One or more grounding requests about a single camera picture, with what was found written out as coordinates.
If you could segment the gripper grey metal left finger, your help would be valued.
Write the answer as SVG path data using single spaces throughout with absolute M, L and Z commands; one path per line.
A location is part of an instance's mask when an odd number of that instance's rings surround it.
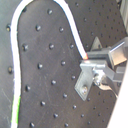
M 124 78 L 126 68 L 118 66 L 113 71 L 108 66 L 98 67 L 93 70 L 93 82 L 101 90 L 111 90 L 115 96 L 119 94 L 119 87 L 121 86 Z

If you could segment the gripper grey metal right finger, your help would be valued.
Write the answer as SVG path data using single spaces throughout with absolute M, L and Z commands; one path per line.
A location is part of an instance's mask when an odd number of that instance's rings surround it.
M 88 52 L 90 59 L 106 60 L 110 67 L 114 67 L 128 59 L 128 37 L 123 38 L 112 47 Z

